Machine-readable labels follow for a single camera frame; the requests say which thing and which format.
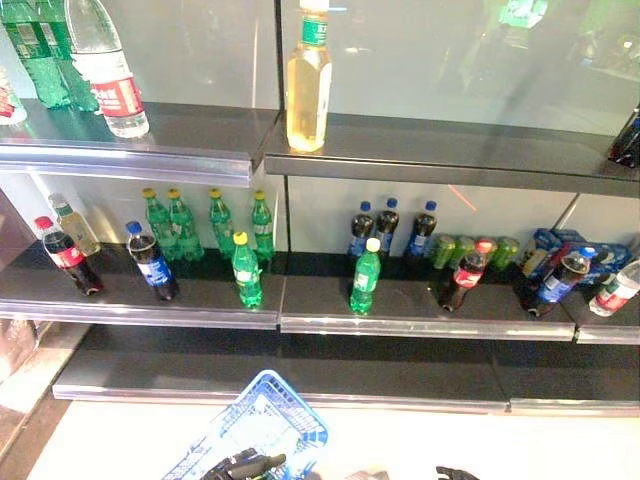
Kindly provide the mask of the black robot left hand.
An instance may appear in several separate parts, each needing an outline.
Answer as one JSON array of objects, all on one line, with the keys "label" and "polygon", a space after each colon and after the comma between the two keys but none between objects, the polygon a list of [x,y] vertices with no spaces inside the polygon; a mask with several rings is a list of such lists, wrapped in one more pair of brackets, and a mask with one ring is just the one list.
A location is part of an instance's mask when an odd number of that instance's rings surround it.
[{"label": "black robot left hand", "polygon": [[262,479],[286,462],[285,454],[268,456],[254,448],[243,450],[221,460],[208,470],[201,480]]}]

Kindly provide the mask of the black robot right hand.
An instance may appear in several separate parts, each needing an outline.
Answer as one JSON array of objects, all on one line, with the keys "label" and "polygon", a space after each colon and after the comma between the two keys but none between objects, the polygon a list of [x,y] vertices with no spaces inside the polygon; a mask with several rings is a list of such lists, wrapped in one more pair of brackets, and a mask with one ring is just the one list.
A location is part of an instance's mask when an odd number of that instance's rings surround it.
[{"label": "black robot right hand", "polygon": [[461,469],[436,466],[435,470],[439,480],[479,480],[475,475]]}]

